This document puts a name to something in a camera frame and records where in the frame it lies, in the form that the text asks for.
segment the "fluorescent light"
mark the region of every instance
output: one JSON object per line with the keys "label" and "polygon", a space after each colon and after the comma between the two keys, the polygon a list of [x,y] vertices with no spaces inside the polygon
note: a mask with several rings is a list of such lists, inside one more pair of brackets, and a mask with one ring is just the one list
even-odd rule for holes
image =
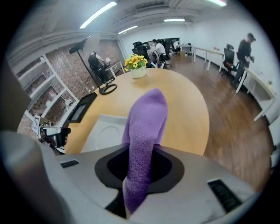
{"label": "fluorescent light", "polygon": [[119,34],[124,33],[124,32],[126,32],[126,31],[128,31],[128,30],[134,29],[134,28],[136,28],[136,27],[137,27],[137,26],[130,27],[130,28],[126,29],[126,30],[121,31]]}
{"label": "fluorescent light", "polygon": [[104,13],[106,10],[109,8],[115,6],[117,3],[116,2],[110,2],[109,4],[105,5],[103,8],[99,9],[96,13],[94,13],[92,16],[89,17],[88,20],[86,20],[81,26],[80,29],[85,28],[91,21],[93,21],[97,16],[100,14]]}
{"label": "fluorescent light", "polygon": [[217,4],[218,6],[221,6],[221,7],[224,7],[224,6],[227,5],[227,4],[226,4],[224,1],[222,1],[222,0],[207,0],[207,1],[212,2],[212,3],[214,3],[214,4]]}
{"label": "fluorescent light", "polygon": [[185,22],[185,19],[165,19],[165,22]]}

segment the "table lamp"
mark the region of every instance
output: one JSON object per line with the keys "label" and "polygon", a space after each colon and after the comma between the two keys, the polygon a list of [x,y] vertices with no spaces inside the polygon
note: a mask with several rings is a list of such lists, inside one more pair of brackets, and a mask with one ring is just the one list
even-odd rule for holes
{"label": "table lamp", "polygon": [[[94,35],[91,35],[91,36],[87,37],[85,40],[77,43],[74,47],[72,47],[69,50],[70,54],[73,54],[73,53],[76,53],[76,52],[78,53],[82,63],[86,67],[86,69],[87,69],[88,73],[90,74],[90,76],[91,76],[91,72],[90,72],[89,68],[87,67],[87,65],[85,64],[83,58],[81,57],[79,50],[82,50],[85,54],[89,54],[89,53],[91,53],[91,52],[96,50],[96,48],[97,48],[97,46],[99,44],[99,41],[100,41],[100,35],[99,34],[94,34]],[[95,82],[95,84],[97,85],[97,87],[99,88],[99,93],[101,95],[107,95],[109,93],[112,93],[118,87],[116,84],[110,84],[110,85],[107,85],[105,87],[100,88],[100,86],[95,81],[95,79],[93,77],[92,77],[92,79]]]}
{"label": "table lamp", "polygon": [[106,58],[106,59],[105,59],[105,62],[106,62],[107,64],[109,64],[109,65],[110,65],[111,59]]}

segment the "person sitting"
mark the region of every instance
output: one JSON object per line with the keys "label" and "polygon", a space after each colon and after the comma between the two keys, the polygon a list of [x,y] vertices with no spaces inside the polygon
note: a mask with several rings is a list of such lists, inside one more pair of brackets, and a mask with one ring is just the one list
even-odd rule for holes
{"label": "person sitting", "polygon": [[178,49],[180,50],[179,40],[175,40],[174,43],[173,43],[173,46],[174,46],[175,50],[178,50]]}
{"label": "person sitting", "polygon": [[155,50],[159,53],[159,54],[163,54],[166,55],[165,53],[165,47],[159,43],[156,39],[153,39],[153,45]]}

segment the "person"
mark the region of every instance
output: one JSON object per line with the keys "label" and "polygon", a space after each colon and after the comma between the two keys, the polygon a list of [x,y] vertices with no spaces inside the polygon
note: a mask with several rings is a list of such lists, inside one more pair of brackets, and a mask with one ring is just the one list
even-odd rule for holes
{"label": "person", "polygon": [[174,46],[174,49],[177,49],[178,47],[180,47],[179,40],[175,40],[173,43],[173,46]]}
{"label": "person", "polygon": [[159,53],[159,54],[163,54],[166,55],[165,53],[165,47],[159,43],[156,39],[153,39],[153,45],[155,46],[155,50]]}
{"label": "person", "polygon": [[109,81],[109,78],[103,65],[99,61],[105,63],[105,61],[96,52],[93,51],[92,53],[90,53],[90,56],[88,58],[90,68],[94,71],[95,75],[99,77],[100,81],[102,83],[105,83]]}
{"label": "person", "polygon": [[241,40],[239,47],[238,47],[238,52],[237,52],[237,57],[239,60],[239,67],[237,69],[236,75],[234,80],[231,82],[231,86],[233,88],[237,88],[238,82],[240,77],[243,75],[245,71],[245,67],[248,68],[250,64],[250,59],[251,57],[251,43],[255,41],[255,37],[252,33],[248,33],[246,40]]}
{"label": "person", "polygon": [[175,40],[174,43],[173,43],[173,46],[174,46],[174,52],[175,53],[178,53],[181,49],[180,49],[180,44],[179,44],[179,40]]}

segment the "black vent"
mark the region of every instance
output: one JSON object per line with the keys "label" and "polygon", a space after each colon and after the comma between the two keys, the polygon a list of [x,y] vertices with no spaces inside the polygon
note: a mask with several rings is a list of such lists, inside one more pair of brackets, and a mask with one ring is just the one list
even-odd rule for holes
{"label": "black vent", "polygon": [[208,182],[208,185],[226,212],[241,205],[239,198],[220,179]]}
{"label": "black vent", "polygon": [[68,161],[68,162],[65,162],[65,163],[61,163],[60,165],[62,166],[62,168],[68,168],[70,166],[74,166],[74,165],[77,165],[79,164],[79,162],[77,160],[71,160],[71,161]]}
{"label": "black vent", "polygon": [[[118,179],[124,180],[127,175],[128,169],[129,150],[125,150],[107,163],[108,170]],[[155,150],[152,152],[152,172],[151,181],[156,182],[157,180],[165,177],[172,168],[172,163],[169,159],[162,156]]]}

